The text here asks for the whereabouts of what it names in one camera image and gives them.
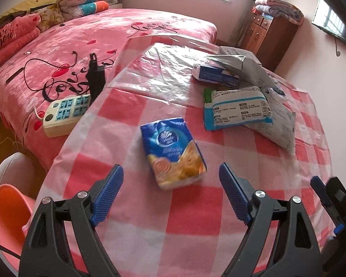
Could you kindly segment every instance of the checkered tablecloth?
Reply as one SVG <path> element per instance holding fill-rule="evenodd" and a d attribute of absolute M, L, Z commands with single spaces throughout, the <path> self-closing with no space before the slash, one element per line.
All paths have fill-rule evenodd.
<path fill-rule="evenodd" d="M 218 169 L 223 162 L 273 198 L 301 197 L 320 244 L 332 230 L 309 185 L 314 175 L 327 181 L 332 167 L 308 93 L 275 76 L 286 93 L 286 105 L 296 112 L 294 156 L 244 126 L 205 130 L 205 84 L 191 78 L 191 68 L 217 49 L 177 35 L 131 39 L 116 62 L 119 74 L 77 124 L 41 188 L 37 204 L 45 196 L 68 199 L 104 179 L 115 163 L 123 166 L 124 183 L 106 221 L 97 227 L 123 277 L 216 277 L 223 273 L 246 231 L 220 184 Z M 172 117 L 184 117 L 208 171 L 200 182 L 162 191 L 150 171 L 139 127 Z M 272 222 L 258 270 L 266 266 L 276 226 Z M 71 231 L 68 236 L 81 266 Z"/>

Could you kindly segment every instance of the brown floor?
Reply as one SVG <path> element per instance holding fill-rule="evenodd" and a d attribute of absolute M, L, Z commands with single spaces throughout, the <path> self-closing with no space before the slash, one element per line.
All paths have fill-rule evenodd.
<path fill-rule="evenodd" d="M 6 137 L 9 137 L 13 141 L 15 141 L 15 136 L 13 132 L 4 127 L 3 122 L 0 118 L 0 142 Z M 35 182 L 32 184 L 30 189 L 30 197 L 36 199 L 37 194 L 40 190 L 40 187 L 43 183 L 43 180 L 45 179 L 46 172 L 43 169 L 43 167 L 40 165 L 36 156 L 34 156 L 32 152 L 28 150 L 23 150 L 21 145 L 18 145 L 18 146 L 19 146 L 19 152 L 22 152 L 23 154 L 25 154 L 32 160 L 32 164 L 35 169 L 36 178 L 35 178 Z M 0 163 L 15 152 L 18 152 L 18 150 L 17 148 L 14 148 L 12 141 L 10 141 L 9 139 L 6 139 L 3 143 L 0 143 Z"/>

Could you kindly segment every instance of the wooden cabinet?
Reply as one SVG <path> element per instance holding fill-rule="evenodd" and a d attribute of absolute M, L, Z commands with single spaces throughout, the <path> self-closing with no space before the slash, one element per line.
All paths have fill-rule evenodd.
<path fill-rule="evenodd" d="M 274 72 L 290 46 L 298 26 L 283 17 L 271 18 L 252 14 L 251 18 L 240 48 L 253 52 L 263 67 Z"/>

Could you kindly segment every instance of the silver screw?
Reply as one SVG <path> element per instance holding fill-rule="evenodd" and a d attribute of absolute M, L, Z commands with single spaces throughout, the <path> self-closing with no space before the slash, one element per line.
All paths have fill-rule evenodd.
<path fill-rule="evenodd" d="M 298 196 L 293 196 L 293 197 L 292 197 L 292 201 L 295 202 L 295 203 L 297 203 L 297 204 L 301 203 L 301 199 L 300 199 L 300 197 L 298 197 Z"/>
<path fill-rule="evenodd" d="M 80 199 L 83 199 L 83 198 L 86 198 L 87 195 L 88 195 L 87 192 L 85 192 L 85 191 L 83 190 L 83 191 L 81 191 L 81 192 L 79 192 L 79 193 L 77 194 L 77 197 L 80 198 Z"/>
<path fill-rule="evenodd" d="M 259 198 L 264 198 L 265 197 L 265 192 L 263 192 L 262 190 L 257 190 L 255 192 L 255 195 Z"/>
<path fill-rule="evenodd" d="M 42 199 L 43 204 L 49 204 L 50 201 L 51 201 L 50 197 L 45 197 L 45 198 Z"/>

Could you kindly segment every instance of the television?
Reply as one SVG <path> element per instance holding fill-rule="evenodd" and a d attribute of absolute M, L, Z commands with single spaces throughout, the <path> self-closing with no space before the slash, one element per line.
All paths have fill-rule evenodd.
<path fill-rule="evenodd" d="M 341 0 L 319 0 L 311 23 L 346 44 L 346 7 Z"/>

